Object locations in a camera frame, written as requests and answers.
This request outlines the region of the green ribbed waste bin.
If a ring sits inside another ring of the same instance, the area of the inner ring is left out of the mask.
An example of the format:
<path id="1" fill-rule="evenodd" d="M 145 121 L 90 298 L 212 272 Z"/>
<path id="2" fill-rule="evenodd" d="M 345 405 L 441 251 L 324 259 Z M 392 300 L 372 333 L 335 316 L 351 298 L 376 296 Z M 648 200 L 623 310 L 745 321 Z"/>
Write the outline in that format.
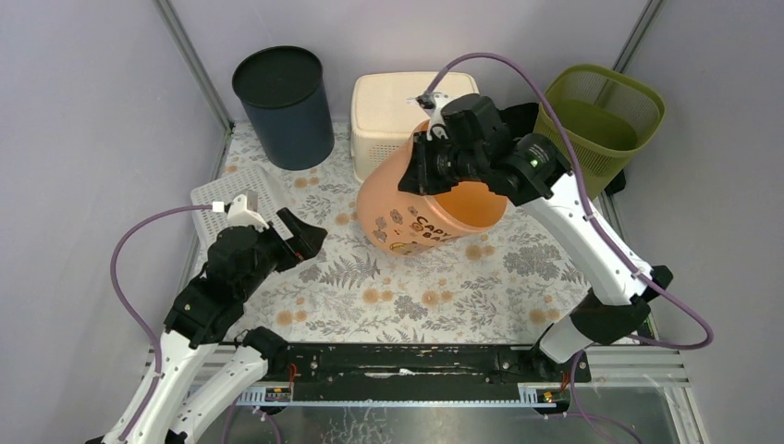
<path id="1" fill-rule="evenodd" d="M 563 71 L 546 89 L 596 198 L 657 132 L 666 106 L 647 85 L 597 65 Z"/>

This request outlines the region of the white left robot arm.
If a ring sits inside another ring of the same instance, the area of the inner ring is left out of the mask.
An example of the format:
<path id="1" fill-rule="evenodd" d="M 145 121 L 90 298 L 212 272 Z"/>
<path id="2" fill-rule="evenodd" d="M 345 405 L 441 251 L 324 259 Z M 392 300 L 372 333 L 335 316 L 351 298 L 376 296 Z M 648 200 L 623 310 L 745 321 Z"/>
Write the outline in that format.
<path id="1" fill-rule="evenodd" d="M 244 304 L 273 273 L 313 259 L 327 232 L 287 208 L 276 213 L 291 236 L 233 203 L 228 226 L 208 249 L 202 272 L 175 298 L 154 342 L 153 365 L 126 411 L 99 443 L 195 443 L 251 384 L 284 374 L 288 343 L 267 327 L 251 330 L 229 362 L 198 390 L 191 385 L 206 359 L 244 314 Z"/>

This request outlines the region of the white perforated basket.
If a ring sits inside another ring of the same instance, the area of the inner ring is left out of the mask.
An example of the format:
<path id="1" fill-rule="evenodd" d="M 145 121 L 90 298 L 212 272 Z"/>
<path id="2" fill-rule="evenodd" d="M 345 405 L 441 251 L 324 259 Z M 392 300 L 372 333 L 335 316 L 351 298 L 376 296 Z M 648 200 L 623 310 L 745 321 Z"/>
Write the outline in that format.
<path id="1" fill-rule="evenodd" d="M 217 208 L 217 203 L 231 206 L 237 200 L 242 202 L 241 206 L 259 214 L 267 225 L 276 229 L 282 239 L 287 240 L 292 236 L 277 212 L 283 208 L 293 212 L 293 198 L 284 189 L 282 181 L 261 166 L 246 167 L 197 187 L 190 192 L 190 198 L 194 205 L 209 207 L 207 212 L 193 217 L 202 247 L 211 245 L 219 232 L 231 225 L 228 217 L 234 210 L 224 209 L 219 213 L 213 211 L 213 208 Z"/>

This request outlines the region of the orange bucket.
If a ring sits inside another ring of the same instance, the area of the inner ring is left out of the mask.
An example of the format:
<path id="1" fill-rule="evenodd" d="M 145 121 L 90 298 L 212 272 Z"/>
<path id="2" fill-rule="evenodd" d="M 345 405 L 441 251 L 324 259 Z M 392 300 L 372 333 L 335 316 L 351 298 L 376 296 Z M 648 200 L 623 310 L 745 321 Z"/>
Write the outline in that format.
<path id="1" fill-rule="evenodd" d="M 413 255 L 482 234 L 500 221 L 508 199 L 482 182 L 464 181 L 435 196 L 399 191 L 412 148 L 409 137 L 360 187 L 356 212 L 374 246 L 386 253 Z"/>

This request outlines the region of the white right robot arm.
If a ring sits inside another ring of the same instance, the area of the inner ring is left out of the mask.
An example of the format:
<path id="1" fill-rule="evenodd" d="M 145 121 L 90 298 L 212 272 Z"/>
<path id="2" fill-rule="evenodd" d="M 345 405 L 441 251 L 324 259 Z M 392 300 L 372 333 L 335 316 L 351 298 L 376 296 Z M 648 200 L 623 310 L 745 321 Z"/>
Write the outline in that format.
<path id="1" fill-rule="evenodd" d="M 615 252 L 624 242 L 582 201 L 576 173 L 555 144 L 536 133 L 513 137 L 493 101 L 477 93 L 454 99 L 425 93 L 416 102 L 429 124 L 413 134 L 412 159 L 398 189 L 437 196 L 463 182 L 481 182 L 543 225 L 591 285 L 569 315 L 537 340 L 533 374 L 552 381 L 577 351 L 636 331 L 656 288 L 666 288 L 672 274 L 633 253 Z"/>

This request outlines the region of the dark blue cylindrical bin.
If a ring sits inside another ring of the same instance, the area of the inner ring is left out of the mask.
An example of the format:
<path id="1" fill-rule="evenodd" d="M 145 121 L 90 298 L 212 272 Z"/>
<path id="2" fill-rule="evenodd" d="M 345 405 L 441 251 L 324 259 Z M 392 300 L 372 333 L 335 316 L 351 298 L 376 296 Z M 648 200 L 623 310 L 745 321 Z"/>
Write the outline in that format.
<path id="1" fill-rule="evenodd" d="M 332 153 L 335 135 L 323 65 L 298 46 L 275 46 L 247 56 L 231 86 L 269 161 L 301 171 Z"/>

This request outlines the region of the cream perforated plastic basket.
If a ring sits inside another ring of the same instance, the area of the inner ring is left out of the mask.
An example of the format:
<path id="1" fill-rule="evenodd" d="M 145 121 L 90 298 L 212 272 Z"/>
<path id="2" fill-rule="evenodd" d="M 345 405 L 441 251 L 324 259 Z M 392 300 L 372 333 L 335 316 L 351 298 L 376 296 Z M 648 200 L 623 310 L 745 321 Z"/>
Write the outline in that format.
<path id="1" fill-rule="evenodd" d="M 435 76 L 434 71 L 387 72 L 356 80 L 349 112 L 349 146 L 358 181 L 365 181 L 429 118 L 416 97 Z"/>

